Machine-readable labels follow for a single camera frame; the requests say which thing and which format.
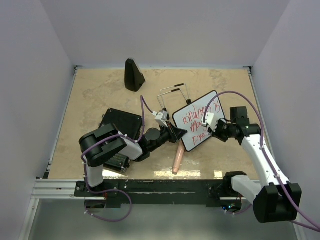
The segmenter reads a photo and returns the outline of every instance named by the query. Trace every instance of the black triangular object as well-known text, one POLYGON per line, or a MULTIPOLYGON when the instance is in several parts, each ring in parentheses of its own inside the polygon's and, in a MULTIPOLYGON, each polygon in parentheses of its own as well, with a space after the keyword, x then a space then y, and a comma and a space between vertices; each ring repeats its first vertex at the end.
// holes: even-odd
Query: black triangular object
POLYGON ((124 69, 125 88, 133 92, 138 92, 145 81, 145 77, 142 72, 140 72, 135 61, 132 58, 128 58, 125 61, 124 69))

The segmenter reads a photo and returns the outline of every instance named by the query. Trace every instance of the white wall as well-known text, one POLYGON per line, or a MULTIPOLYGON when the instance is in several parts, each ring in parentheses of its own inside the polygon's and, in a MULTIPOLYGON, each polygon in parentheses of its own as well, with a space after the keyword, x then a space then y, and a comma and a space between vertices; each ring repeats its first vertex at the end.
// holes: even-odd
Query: white wall
MULTIPOLYGON (((275 158, 320 223, 320 1, 291 0, 253 66, 275 158)), ((307 230, 308 239, 319 233, 307 230)))
POLYGON ((76 65, 252 66, 289 0, 41 0, 76 65))
POLYGON ((17 239, 72 82, 39 0, 0 1, 0 239, 17 239))

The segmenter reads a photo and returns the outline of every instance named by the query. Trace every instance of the wooden table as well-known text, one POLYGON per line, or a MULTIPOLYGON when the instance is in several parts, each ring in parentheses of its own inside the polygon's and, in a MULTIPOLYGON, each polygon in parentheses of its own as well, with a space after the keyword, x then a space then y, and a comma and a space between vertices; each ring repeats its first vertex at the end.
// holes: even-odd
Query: wooden table
MULTIPOLYGON (((232 90, 244 94, 257 105, 248 72, 244 69, 143 69, 142 72, 146 82, 138 92, 132 92, 125 88, 124 69, 78 70, 49 179, 82 179, 80 137, 98 128, 108 108, 141 115, 140 95, 153 111, 159 111, 157 95, 160 89, 186 83, 191 100, 212 90, 218 93, 232 90)), ((167 94, 164 98, 169 114, 186 105, 180 92, 167 94)), ((219 99, 227 119, 230 118, 230 107, 247 106, 250 121, 258 123, 244 99, 235 94, 225 94, 219 99)), ((146 130, 158 128, 155 117, 148 111, 145 114, 146 130)), ((244 171, 251 179, 258 179, 249 156, 234 139, 224 143, 212 138, 193 151, 185 152, 178 175, 173 175, 177 148, 178 144, 166 143, 145 161, 131 161, 124 175, 105 170, 103 176, 105 179, 221 179, 226 172, 244 171)))

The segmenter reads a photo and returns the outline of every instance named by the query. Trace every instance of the table surface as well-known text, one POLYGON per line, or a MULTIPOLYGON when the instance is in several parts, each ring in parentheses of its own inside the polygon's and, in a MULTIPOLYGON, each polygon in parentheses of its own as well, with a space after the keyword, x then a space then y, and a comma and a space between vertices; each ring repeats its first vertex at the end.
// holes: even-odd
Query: table surface
MULTIPOLYGON (((146 82, 138 92, 125 88, 124 69, 79 69, 54 152, 49 179, 82 179, 84 169, 80 159, 79 139, 97 129, 108 108, 141 115, 140 95, 153 111, 161 110, 157 100, 160 89, 186 83, 192 101, 212 90, 237 91, 256 106, 256 99, 248 72, 245 69, 142 69, 146 82)), ((230 119, 230 107, 247 106, 252 123, 258 118, 250 105, 235 94, 219 97, 225 117, 230 119)), ((186 105, 180 92, 164 96, 171 115, 186 105)), ((146 130, 158 128, 155 117, 145 112, 146 130)), ((226 172, 243 171, 251 179, 258 179, 247 153, 234 139, 226 143, 208 139, 191 152, 185 152, 177 175, 172 166, 178 144, 166 143, 142 162, 130 163, 124 174, 105 169, 105 179, 221 179, 226 172)))

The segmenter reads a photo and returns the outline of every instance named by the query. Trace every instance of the whiteboard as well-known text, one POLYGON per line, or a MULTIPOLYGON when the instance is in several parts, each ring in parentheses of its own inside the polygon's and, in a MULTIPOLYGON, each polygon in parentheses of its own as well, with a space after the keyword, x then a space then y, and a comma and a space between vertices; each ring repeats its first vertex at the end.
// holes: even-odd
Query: whiteboard
MULTIPOLYGON (((216 95, 216 91, 211 91, 172 115, 176 127, 188 131, 182 137, 182 142, 187 152, 190 152, 211 137, 210 135, 206 135, 208 133, 207 128, 201 126, 201 118, 205 113, 208 103, 216 95)), ((217 114, 220 119, 225 118, 219 97, 210 104, 208 113, 217 114)))

